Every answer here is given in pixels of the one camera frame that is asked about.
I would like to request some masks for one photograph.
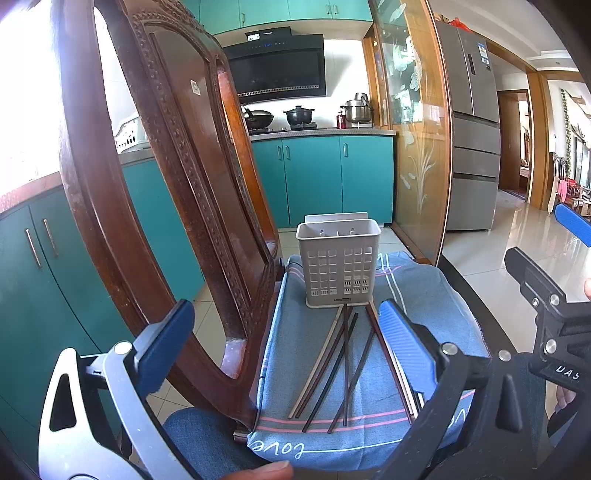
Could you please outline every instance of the chopsticks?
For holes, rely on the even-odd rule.
[[[347,320],[348,320],[349,316],[351,315],[351,312],[353,312],[353,307],[350,307],[348,311],[345,311],[345,318]],[[340,338],[344,335],[345,323],[346,322],[343,322],[343,325],[341,325],[341,327],[339,329],[339,333],[337,334],[335,341],[333,342],[332,346],[330,347],[328,355],[326,355],[324,362],[322,363],[322,367],[320,367],[320,370],[318,370],[318,374],[316,375],[316,378],[312,382],[312,385],[310,385],[308,387],[308,389],[306,391],[306,395],[304,396],[304,400],[301,402],[299,408],[295,411],[295,417],[297,419],[300,418],[300,415],[302,414],[302,412],[304,411],[304,409],[308,405],[308,402],[310,401],[312,395],[314,394],[316,387],[318,386],[318,383],[320,383],[320,380],[322,379],[322,375],[324,375],[324,372],[326,372],[326,369],[328,368],[328,366],[330,364],[330,360],[332,359],[332,356],[334,355],[335,350],[340,342]]]
[[[345,381],[343,394],[344,414],[343,414],[343,427],[347,426],[347,413],[349,404],[349,332],[348,332],[348,317],[345,316],[343,319],[343,332],[345,339],[343,340],[343,347],[345,348]]]
[[[332,423],[330,424],[330,427],[329,427],[329,429],[328,429],[328,431],[326,433],[332,433],[333,432],[333,430],[336,427],[336,423],[339,421],[339,417],[340,417],[341,414],[347,415],[345,413],[346,412],[346,410],[345,410],[345,408],[346,408],[346,399],[347,399],[347,397],[349,395],[351,395],[354,392],[355,387],[357,386],[357,380],[359,380],[359,377],[361,375],[361,370],[363,370],[363,366],[365,365],[365,361],[366,361],[366,359],[368,357],[369,348],[371,347],[371,342],[374,339],[374,335],[375,335],[375,332],[374,332],[374,329],[372,328],[369,331],[369,336],[368,336],[367,342],[365,342],[365,348],[363,349],[363,353],[361,354],[361,359],[359,360],[359,365],[357,365],[357,369],[355,370],[355,373],[353,375],[353,380],[351,380],[351,385],[350,385],[350,387],[348,389],[348,395],[345,396],[345,398],[343,399],[342,403],[340,404],[339,411],[337,411],[337,413],[336,413],[336,415],[335,415],[335,417],[334,417]]]
[[[298,405],[300,405],[301,399],[306,394],[306,390],[308,389],[308,386],[312,382],[312,378],[314,377],[314,374],[316,373],[316,369],[318,368],[318,365],[320,365],[320,361],[322,360],[322,357],[324,356],[324,353],[326,352],[326,348],[328,347],[328,344],[329,344],[330,339],[333,335],[333,332],[335,331],[336,325],[337,325],[337,323],[339,323],[340,314],[343,311],[343,307],[345,307],[345,315],[347,315],[347,305],[339,306],[339,308],[336,311],[335,319],[333,320],[333,323],[330,326],[329,333],[326,336],[326,340],[324,341],[324,345],[320,349],[320,353],[318,354],[318,358],[316,359],[316,362],[314,363],[314,366],[312,367],[310,375],[308,376],[308,380],[306,380],[306,383],[304,384],[304,388],[302,388],[302,390],[301,390],[300,396],[295,401],[295,404],[294,404],[293,408],[291,409],[290,414],[287,416],[288,419],[293,418],[294,414],[296,413],[296,410],[298,409]]]
[[[370,301],[365,306],[365,310],[367,311],[369,315],[369,321],[371,322],[371,325],[378,336],[379,344],[382,347],[382,352],[384,353],[384,357],[386,357],[386,362],[388,363],[390,371],[392,372],[392,376],[394,377],[394,382],[396,383],[396,388],[398,389],[400,398],[403,399],[402,403],[404,405],[404,411],[406,412],[408,421],[412,424],[414,420],[416,420],[418,412],[414,403],[412,391],[410,390],[410,386],[408,385],[408,381],[406,379],[406,375],[404,375],[402,372],[400,363],[398,363],[398,360],[388,348],[386,340],[379,329],[378,313],[375,310],[374,303]]]
[[[351,321],[351,326],[349,327],[349,331],[348,331],[349,336],[351,336],[351,334],[353,333],[353,329],[355,328],[355,324],[357,323],[358,316],[359,316],[359,313],[357,313],[357,312],[355,313],[355,315],[353,315],[353,320]],[[344,357],[344,355],[345,355],[345,346],[343,345],[340,349],[340,353],[336,359],[335,365],[333,366],[333,369],[330,372],[328,380],[326,381],[326,384],[324,385],[324,388],[322,389],[322,392],[320,393],[320,396],[318,397],[318,400],[316,401],[316,405],[314,405],[314,408],[312,409],[312,413],[310,414],[310,417],[308,417],[308,420],[306,420],[304,428],[302,428],[302,430],[301,430],[302,433],[306,433],[308,431],[308,429],[310,428],[310,424],[312,423],[312,420],[316,416],[316,413],[320,409],[320,406],[322,405],[324,398],[326,397],[327,393],[329,392],[330,387],[332,386],[332,382],[335,380],[336,374],[339,370],[340,361]]]

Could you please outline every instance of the white dish rack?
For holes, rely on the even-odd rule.
[[[361,305],[373,299],[380,234],[367,213],[307,216],[298,225],[308,307]]]
[[[130,116],[121,122],[115,134],[117,153],[140,150],[149,146],[150,142],[139,115]]]

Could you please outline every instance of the red bottle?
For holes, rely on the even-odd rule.
[[[336,116],[336,128],[338,128],[338,129],[347,128],[347,124],[345,122],[345,116],[343,115],[342,110]]]

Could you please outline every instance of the hanging plant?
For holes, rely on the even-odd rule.
[[[564,130],[566,132],[566,176],[570,177],[570,172],[571,172],[571,159],[570,159],[570,153],[571,153],[571,144],[570,144],[570,131],[571,131],[571,125],[570,125],[570,118],[569,118],[569,107],[566,103],[566,90],[564,90],[563,88],[560,89],[560,93],[562,95],[562,110],[564,112]]]

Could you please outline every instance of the cabinet handle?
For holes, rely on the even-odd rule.
[[[49,241],[51,242],[51,247],[53,249],[53,254],[58,257],[60,254],[57,251],[56,242],[53,239],[53,235],[51,234],[51,230],[49,230],[49,221],[44,218],[43,225],[45,225],[45,230],[47,232],[47,236],[49,237]]]
[[[25,235],[29,240],[29,247],[31,247],[31,252],[33,252],[33,256],[35,257],[35,263],[37,264],[37,268],[41,269],[41,262],[39,261],[39,256],[37,255],[37,251],[35,250],[35,245],[33,245],[33,239],[31,238],[31,231],[28,228],[25,228]]]

